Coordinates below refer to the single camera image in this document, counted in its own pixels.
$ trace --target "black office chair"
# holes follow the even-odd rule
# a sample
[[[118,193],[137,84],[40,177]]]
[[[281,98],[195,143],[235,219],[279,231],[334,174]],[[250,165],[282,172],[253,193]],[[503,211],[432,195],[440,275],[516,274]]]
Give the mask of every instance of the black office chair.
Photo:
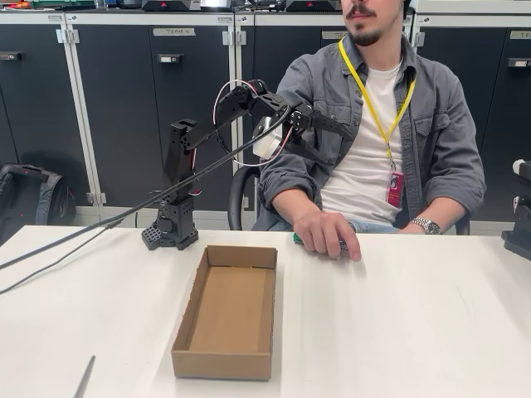
[[[260,177],[258,167],[242,167],[232,178],[231,192],[229,193],[229,226],[231,231],[241,231],[241,203],[243,202],[243,192],[247,181],[251,177]],[[455,224],[457,235],[470,235],[470,221],[463,218]]]

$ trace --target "backpack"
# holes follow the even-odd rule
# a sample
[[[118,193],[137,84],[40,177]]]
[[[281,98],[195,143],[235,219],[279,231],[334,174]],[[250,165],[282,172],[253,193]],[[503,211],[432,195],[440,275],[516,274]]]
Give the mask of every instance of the backpack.
[[[68,225],[76,198],[65,178],[29,164],[0,169],[0,245],[23,226]]]

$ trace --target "black cabinet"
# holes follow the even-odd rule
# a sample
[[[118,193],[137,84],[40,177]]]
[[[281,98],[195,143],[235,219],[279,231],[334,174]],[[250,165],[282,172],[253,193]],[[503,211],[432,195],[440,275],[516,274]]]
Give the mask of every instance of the black cabinet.
[[[0,25],[0,51],[22,53],[19,61],[0,61],[0,87],[18,160],[64,175],[83,206],[90,189],[59,28]]]
[[[515,160],[531,160],[531,69],[509,67],[509,58],[531,60],[531,40],[511,39],[517,30],[507,30],[481,153],[487,183],[482,220],[513,221],[514,197],[531,195],[512,168]]]
[[[76,29],[100,189],[107,206],[135,206],[162,187],[149,27],[79,25]]]
[[[221,87],[230,79],[229,47],[223,45],[227,27],[193,27],[188,36],[155,36],[150,27],[151,59],[157,97],[158,124],[163,157],[169,141],[170,124],[181,119],[212,120],[212,107]],[[180,63],[161,63],[159,55],[181,55]],[[231,146],[231,127],[221,130]],[[225,153],[216,139],[197,149],[196,169],[202,170]],[[232,165],[227,162],[202,178],[202,194],[196,210],[227,211]]]
[[[3,103],[2,88],[0,87],[0,168],[6,163],[17,163],[17,152],[11,135],[11,128],[7,121],[6,108]]]
[[[459,78],[483,145],[490,101],[506,29],[503,27],[423,27],[424,46],[417,53],[448,66]]]
[[[321,48],[321,27],[243,27],[247,44],[241,48],[243,80],[263,80],[271,92],[276,92],[291,62],[304,54],[314,54]],[[256,121],[243,119],[243,142],[252,138]],[[260,159],[252,148],[244,152],[246,163]],[[248,184],[246,196],[253,208],[254,188]]]

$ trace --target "yellow lanyard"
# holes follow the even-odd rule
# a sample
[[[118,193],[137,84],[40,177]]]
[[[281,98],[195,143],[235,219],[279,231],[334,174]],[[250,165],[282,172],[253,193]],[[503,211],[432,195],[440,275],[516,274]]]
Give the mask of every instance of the yellow lanyard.
[[[352,64],[350,63],[350,59],[347,57],[347,54],[345,53],[345,49],[343,48],[343,41],[339,41],[339,51],[341,52],[341,56],[343,57],[343,60],[345,61],[345,64],[347,64],[348,70],[350,70],[350,73],[352,74],[353,78],[356,80],[356,83],[358,83],[359,89],[362,91],[363,99],[365,100],[365,103],[367,104],[367,107],[371,111],[371,115],[373,116],[374,122],[376,123],[378,130],[380,130],[380,135],[382,135],[383,141],[387,145],[387,156],[389,159],[391,159],[391,165],[393,171],[396,171],[397,166],[392,159],[391,155],[391,146],[389,145],[389,138],[391,137],[392,131],[395,129],[395,126],[400,121],[402,116],[404,115],[404,112],[406,112],[407,105],[409,104],[409,101],[412,98],[413,89],[415,87],[415,80],[412,80],[408,87],[407,87],[407,95],[404,99],[404,102],[400,108],[400,111],[397,113],[397,116],[392,121],[391,127],[389,128],[389,131],[387,134],[383,132],[382,125],[380,124],[380,121],[378,120],[378,117],[376,116],[376,112],[374,112],[373,104],[371,104],[371,100],[368,98],[367,91],[365,90],[365,87],[363,87],[362,81],[359,79],[358,73],[354,70]]]

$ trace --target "silver wristwatch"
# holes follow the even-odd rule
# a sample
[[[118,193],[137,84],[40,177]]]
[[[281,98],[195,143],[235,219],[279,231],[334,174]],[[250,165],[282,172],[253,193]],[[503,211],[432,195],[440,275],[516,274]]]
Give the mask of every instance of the silver wristwatch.
[[[441,228],[437,225],[436,222],[432,220],[427,220],[426,218],[417,217],[414,218],[411,223],[417,224],[424,228],[426,235],[441,235]]]

